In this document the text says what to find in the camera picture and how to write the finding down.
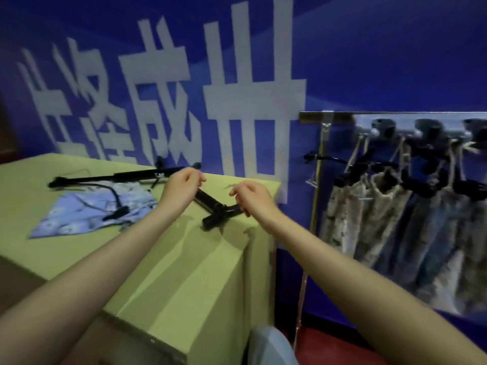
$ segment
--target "red floor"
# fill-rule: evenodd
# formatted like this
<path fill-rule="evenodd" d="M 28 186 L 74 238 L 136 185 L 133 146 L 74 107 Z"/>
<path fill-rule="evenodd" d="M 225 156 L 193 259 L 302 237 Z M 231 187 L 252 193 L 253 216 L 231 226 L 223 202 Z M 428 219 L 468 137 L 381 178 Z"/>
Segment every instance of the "red floor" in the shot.
<path fill-rule="evenodd" d="M 306 327 L 300 329 L 297 349 L 300 365 L 386 365 L 373 351 Z"/>

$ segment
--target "person's left hand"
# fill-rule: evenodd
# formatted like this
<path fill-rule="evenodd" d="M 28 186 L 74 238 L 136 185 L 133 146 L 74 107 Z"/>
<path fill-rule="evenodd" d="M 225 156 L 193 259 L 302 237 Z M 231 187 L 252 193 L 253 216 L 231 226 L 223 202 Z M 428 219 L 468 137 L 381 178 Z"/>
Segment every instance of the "person's left hand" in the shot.
<path fill-rule="evenodd" d="M 184 168 L 174 173 L 164 185 L 159 206 L 182 214 L 194 200 L 196 191 L 203 182 L 206 182 L 206 177 L 194 168 Z"/>

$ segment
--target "hand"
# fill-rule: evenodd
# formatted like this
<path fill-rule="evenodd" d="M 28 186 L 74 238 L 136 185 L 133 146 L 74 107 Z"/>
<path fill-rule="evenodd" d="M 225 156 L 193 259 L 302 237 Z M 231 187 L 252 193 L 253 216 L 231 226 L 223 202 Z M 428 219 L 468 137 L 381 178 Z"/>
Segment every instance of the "hand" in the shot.
<path fill-rule="evenodd" d="M 245 180 L 233 187 L 229 195 L 235 196 L 247 217 L 253 216 L 264 227 L 272 217 L 281 213 L 267 188 L 257 182 Z"/>
<path fill-rule="evenodd" d="M 206 177 L 194 168 L 184 168 L 174 173 L 164 185 L 159 206 L 171 208 L 179 216 L 194 200 L 203 182 L 206 182 Z"/>

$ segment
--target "metal rack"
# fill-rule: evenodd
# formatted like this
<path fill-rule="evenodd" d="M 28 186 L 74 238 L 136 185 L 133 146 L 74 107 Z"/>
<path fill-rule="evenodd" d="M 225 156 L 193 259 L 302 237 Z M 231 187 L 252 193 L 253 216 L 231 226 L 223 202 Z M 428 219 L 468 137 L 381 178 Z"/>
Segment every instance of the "metal rack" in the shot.
<path fill-rule="evenodd" d="M 330 139 L 333 124 L 354 124 L 355 136 L 366 136 L 371 140 L 393 140 L 399 136 L 410 137 L 427 143 L 444 143 L 445 140 L 462 142 L 487 142 L 487 112 L 405 112 L 405 111 L 301 111 L 302 124 L 320 124 L 320 146 L 318 155 L 326 155 L 326 145 Z M 318 199 L 320 195 L 321 161 L 317 160 L 315 171 L 315 192 L 311 212 L 310 232 L 317 234 Z M 298 333 L 301 327 L 301 316 L 308 273 L 303 271 L 298 301 L 298 314 L 293 340 L 296 350 Z"/>

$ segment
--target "person's right hand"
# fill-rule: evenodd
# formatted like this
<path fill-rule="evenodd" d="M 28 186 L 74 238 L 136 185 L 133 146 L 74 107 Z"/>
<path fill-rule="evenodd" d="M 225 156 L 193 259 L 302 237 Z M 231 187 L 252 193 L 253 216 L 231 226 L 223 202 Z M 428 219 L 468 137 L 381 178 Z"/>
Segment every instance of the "person's right hand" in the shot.
<path fill-rule="evenodd" d="M 257 182 L 244 180 L 233 187 L 229 195 L 235 196 L 247 217 L 253 216 L 262 225 L 280 213 L 267 188 Z"/>

